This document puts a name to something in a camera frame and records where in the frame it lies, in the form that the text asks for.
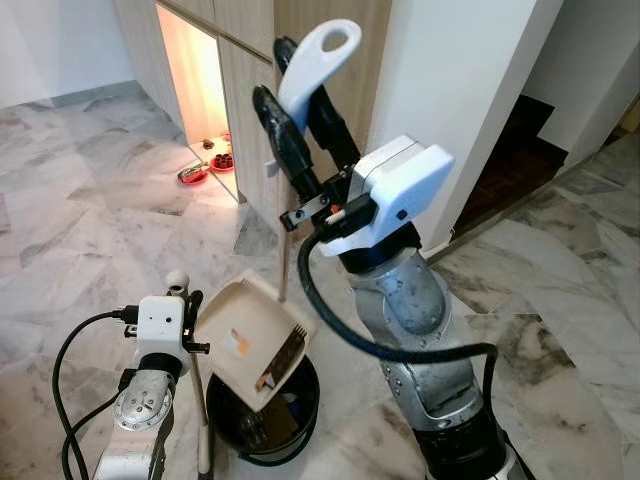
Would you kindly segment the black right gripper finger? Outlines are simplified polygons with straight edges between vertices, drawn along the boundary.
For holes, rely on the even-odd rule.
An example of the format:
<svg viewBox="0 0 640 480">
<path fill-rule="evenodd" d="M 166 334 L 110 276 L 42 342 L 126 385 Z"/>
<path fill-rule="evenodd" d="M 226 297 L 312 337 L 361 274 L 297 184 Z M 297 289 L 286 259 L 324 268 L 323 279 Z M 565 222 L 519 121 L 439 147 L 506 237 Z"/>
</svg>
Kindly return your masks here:
<svg viewBox="0 0 640 480">
<path fill-rule="evenodd" d="M 280 104 L 291 116 L 301 133 L 310 132 L 317 146 L 328 152 L 338 169 L 346 169 L 360 160 L 355 137 L 349 133 L 346 119 L 340 115 L 325 82 L 333 77 L 358 44 L 346 37 L 333 51 L 323 49 L 323 41 L 311 42 L 303 49 L 302 73 L 294 73 L 294 60 L 300 45 L 291 37 L 278 37 L 273 42 L 276 67 L 282 73 Z"/>
<path fill-rule="evenodd" d="M 292 116 L 282 108 L 268 87 L 253 87 L 253 110 L 268 136 L 276 163 L 293 191 L 300 198 L 319 196 L 323 192 L 323 183 L 312 169 L 310 147 Z"/>
</svg>

